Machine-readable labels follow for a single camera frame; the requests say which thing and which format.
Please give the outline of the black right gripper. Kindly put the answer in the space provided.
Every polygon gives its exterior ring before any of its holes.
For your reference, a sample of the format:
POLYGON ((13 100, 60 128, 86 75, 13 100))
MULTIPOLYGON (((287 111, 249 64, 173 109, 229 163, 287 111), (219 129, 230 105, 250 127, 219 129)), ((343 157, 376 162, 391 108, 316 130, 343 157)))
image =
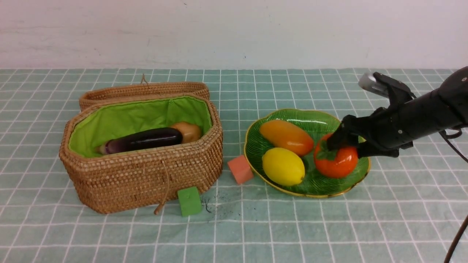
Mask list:
POLYGON ((346 115, 327 139, 329 151, 352 146, 356 148, 358 158, 397 158, 400 148, 406 148, 408 143, 443 130, 445 104, 437 96, 428 93, 416 97, 399 80, 386 75, 373 76, 387 86, 389 106, 367 117, 346 115), (370 130, 372 139, 384 149, 369 142, 370 130))

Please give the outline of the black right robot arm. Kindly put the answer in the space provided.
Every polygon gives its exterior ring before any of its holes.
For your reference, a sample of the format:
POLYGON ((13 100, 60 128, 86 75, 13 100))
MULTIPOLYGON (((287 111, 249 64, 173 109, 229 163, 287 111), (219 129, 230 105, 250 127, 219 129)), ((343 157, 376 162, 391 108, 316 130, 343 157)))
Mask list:
POLYGON ((367 117, 346 115, 327 139, 327 149, 354 147, 358 157, 398 157, 401 149, 435 133, 461 134, 468 122, 467 68, 452 73, 439 88, 416 97, 403 82, 378 72, 365 73, 358 85, 389 100, 367 117))

